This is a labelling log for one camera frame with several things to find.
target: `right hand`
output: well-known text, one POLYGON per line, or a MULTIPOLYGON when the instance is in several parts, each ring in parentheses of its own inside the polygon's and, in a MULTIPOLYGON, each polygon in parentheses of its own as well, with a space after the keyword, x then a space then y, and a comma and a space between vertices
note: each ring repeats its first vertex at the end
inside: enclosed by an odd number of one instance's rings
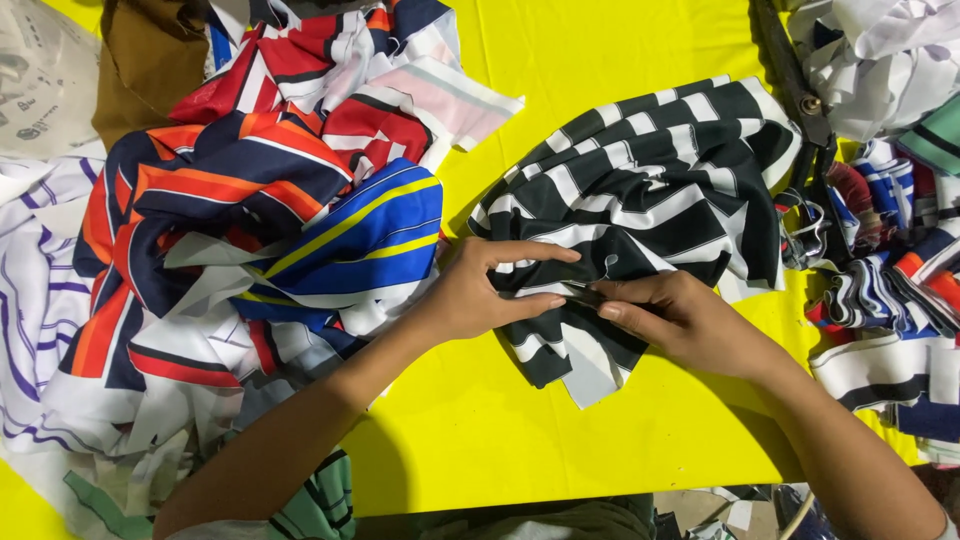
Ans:
POLYGON ((601 317, 684 367, 756 380, 777 358, 792 362, 780 345, 682 270, 593 287, 611 299, 598 309, 601 317), (634 304, 657 307, 662 316, 634 304))

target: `yellow table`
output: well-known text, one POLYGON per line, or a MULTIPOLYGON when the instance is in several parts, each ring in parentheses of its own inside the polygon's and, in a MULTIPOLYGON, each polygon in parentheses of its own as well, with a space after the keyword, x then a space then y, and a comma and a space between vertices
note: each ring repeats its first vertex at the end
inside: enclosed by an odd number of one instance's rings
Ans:
MULTIPOLYGON (((99 10, 89 0, 48 1, 95 28, 99 10)), ((764 77, 748 0, 447 3, 457 11, 467 73, 527 100, 489 140, 444 162, 438 176, 451 236, 467 233, 467 215, 504 170, 580 112, 722 73, 764 77)), ((736 307, 805 363, 811 350, 828 346, 803 316, 807 295, 821 294, 823 282, 790 271, 786 283, 788 292, 736 307)), ((917 461, 912 437, 881 428, 872 412, 861 418, 908 463, 917 461)), ((784 435, 742 381, 688 373, 650 354, 625 388, 581 411, 561 383, 530 386, 492 332, 421 358, 343 446, 353 459, 358 515, 802 476, 784 435)), ((68 536, 2 463, 0 508, 29 521, 31 538, 68 536)), ((4 521, 0 537, 28 537, 4 521)))

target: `left hand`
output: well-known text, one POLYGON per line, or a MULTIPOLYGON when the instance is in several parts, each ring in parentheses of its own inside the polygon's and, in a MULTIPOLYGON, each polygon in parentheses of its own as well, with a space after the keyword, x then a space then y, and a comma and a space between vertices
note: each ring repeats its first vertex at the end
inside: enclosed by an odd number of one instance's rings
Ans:
POLYGON ((505 300, 487 279, 487 271, 501 262, 551 258, 573 262, 580 259, 580 254, 558 245, 529 240, 488 242, 477 237, 467 238, 430 290, 401 320, 429 329, 434 340, 443 343, 450 339, 469 339, 536 317, 562 306, 565 298, 554 293, 539 293, 505 300))

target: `finger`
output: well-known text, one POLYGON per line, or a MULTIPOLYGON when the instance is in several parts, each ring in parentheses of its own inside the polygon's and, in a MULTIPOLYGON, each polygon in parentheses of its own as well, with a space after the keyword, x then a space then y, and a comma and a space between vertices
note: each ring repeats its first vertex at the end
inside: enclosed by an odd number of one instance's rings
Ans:
POLYGON ((596 282, 593 288, 611 300, 635 304, 657 304, 672 279, 672 274, 657 274, 630 282, 596 282))
POLYGON ((664 350, 669 348, 673 340, 680 337, 681 330, 676 325, 633 304, 617 301, 604 302, 597 312, 604 319, 664 350))
POLYGON ((534 242, 531 240, 505 240, 487 242, 483 246, 485 262, 494 268, 501 262, 518 260, 549 260, 555 258, 564 262, 580 260, 580 253, 557 244, 534 242))
POLYGON ((522 321, 523 319, 532 319, 539 317, 550 309, 560 307, 566 304, 566 298, 552 292, 541 292, 514 298, 513 300, 504 300, 501 311, 504 322, 503 325, 522 321))

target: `cable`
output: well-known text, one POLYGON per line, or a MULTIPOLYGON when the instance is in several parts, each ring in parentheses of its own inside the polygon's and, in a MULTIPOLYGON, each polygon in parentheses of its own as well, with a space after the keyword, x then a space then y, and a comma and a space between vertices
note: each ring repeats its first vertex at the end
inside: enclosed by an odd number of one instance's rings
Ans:
POLYGON ((790 521, 790 525, 786 526, 783 532, 780 533, 780 538, 778 538, 778 540, 789 540, 793 532, 797 530, 797 527, 800 526, 800 522, 804 520, 806 512, 810 511, 811 506, 813 506, 812 489, 806 493, 806 499, 804 499, 804 503, 800 505, 800 509, 797 510, 797 515, 793 516, 793 519, 790 521))

